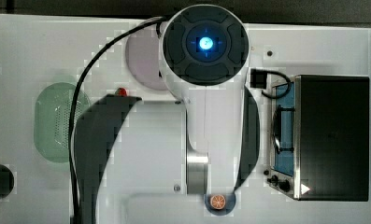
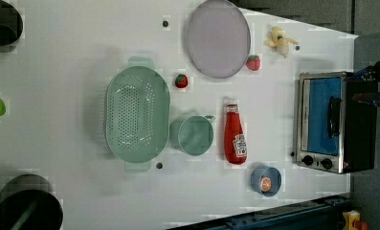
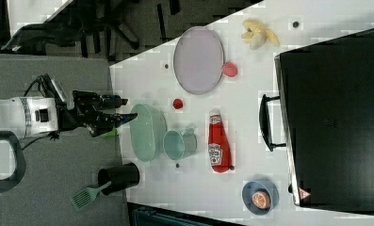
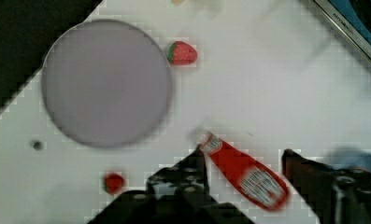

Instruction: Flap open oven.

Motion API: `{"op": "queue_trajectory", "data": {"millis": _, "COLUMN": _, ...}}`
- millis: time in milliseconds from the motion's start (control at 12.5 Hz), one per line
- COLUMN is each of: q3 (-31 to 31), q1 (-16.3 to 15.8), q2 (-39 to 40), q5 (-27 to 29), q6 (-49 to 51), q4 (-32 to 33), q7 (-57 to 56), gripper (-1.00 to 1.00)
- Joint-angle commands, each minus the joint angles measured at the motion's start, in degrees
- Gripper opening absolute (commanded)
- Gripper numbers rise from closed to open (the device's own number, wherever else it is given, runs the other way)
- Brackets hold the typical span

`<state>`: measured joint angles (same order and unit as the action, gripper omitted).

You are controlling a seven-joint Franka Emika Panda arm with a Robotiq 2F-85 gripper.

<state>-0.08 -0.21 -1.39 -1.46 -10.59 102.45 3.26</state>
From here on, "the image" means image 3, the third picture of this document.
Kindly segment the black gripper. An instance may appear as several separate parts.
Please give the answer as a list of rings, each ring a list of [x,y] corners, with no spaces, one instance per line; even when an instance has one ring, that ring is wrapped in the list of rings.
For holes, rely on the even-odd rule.
[[[99,95],[95,92],[73,91],[74,107],[69,109],[61,99],[57,99],[58,131],[72,131],[85,127],[92,137],[98,137],[134,120],[138,114],[115,114],[114,117],[104,110],[120,108],[128,100],[119,95]]]

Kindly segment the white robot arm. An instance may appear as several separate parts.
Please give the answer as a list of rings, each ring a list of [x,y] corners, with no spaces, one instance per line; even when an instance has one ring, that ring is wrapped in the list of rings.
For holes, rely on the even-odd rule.
[[[10,131],[18,139],[55,136],[79,127],[92,137],[111,132],[134,120],[138,114],[108,114],[105,110],[120,108],[127,99],[119,95],[99,95],[73,91],[73,108],[60,98],[14,97],[0,99],[0,131]]]

